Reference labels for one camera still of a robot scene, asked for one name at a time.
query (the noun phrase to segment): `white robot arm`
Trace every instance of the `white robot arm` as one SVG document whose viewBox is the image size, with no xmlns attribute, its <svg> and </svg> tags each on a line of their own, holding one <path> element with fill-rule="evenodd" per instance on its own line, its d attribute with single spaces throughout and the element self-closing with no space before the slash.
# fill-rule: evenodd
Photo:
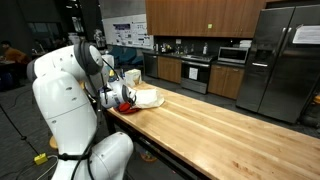
<svg viewBox="0 0 320 180">
<path fill-rule="evenodd" d="M 92 153 L 84 154 L 97 130 L 97 116 L 79 81 L 85 82 L 92 96 L 100 96 L 105 108 L 128 100 L 128 88 L 121 78 L 109 83 L 110 91 L 97 93 L 108 79 L 103 67 L 99 51 L 83 42 L 48 53 L 34 62 L 35 99 L 59 148 L 53 179 L 120 180 L 123 177 L 133 151 L 133 143 L 126 134 L 115 133 L 92 147 Z"/>
</svg>

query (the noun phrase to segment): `butcher block table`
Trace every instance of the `butcher block table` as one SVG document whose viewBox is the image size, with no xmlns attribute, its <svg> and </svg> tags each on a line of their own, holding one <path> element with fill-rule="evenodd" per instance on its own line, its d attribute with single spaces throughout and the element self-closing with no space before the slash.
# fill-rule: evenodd
<svg viewBox="0 0 320 180">
<path fill-rule="evenodd" d="M 319 139 L 146 83 L 135 87 L 152 88 L 165 98 L 161 107 L 107 114 L 207 178 L 320 179 Z"/>
</svg>

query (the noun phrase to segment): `wooden cabinet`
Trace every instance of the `wooden cabinet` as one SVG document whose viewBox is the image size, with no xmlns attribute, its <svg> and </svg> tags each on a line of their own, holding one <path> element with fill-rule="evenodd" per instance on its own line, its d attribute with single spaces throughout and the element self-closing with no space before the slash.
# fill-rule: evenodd
<svg viewBox="0 0 320 180">
<path fill-rule="evenodd" d="M 146 0 L 148 33 L 252 38 L 265 4 L 265 0 Z"/>
<path fill-rule="evenodd" d="M 219 65 L 211 66 L 208 92 L 236 99 L 243 74 L 243 69 Z"/>
<path fill-rule="evenodd" d="M 181 60 L 158 57 L 158 77 L 175 83 L 181 81 Z"/>
</svg>

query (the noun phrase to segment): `backsplash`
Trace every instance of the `backsplash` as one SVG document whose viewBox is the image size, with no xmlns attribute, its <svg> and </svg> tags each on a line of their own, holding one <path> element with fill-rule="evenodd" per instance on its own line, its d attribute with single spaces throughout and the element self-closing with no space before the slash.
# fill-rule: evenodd
<svg viewBox="0 0 320 180">
<path fill-rule="evenodd" d="M 234 44 L 239 44 L 238 38 L 212 38 L 212 37 L 170 37 L 170 36 L 155 36 L 155 45 L 159 46 L 163 43 L 169 44 L 172 48 L 176 48 L 176 39 L 181 39 L 180 47 L 188 47 L 190 52 L 192 44 L 194 52 L 201 53 L 205 43 L 208 43 L 208 54 L 216 54 L 221 46 L 232 47 Z"/>
</svg>

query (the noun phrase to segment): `refrigerator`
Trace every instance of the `refrigerator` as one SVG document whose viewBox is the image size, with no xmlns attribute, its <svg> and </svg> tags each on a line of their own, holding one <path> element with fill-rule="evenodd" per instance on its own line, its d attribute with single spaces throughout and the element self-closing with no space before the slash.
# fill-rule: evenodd
<svg viewBox="0 0 320 180">
<path fill-rule="evenodd" d="M 262 10 L 236 105 L 295 123 L 320 75 L 320 5 Z"/>
</svg>

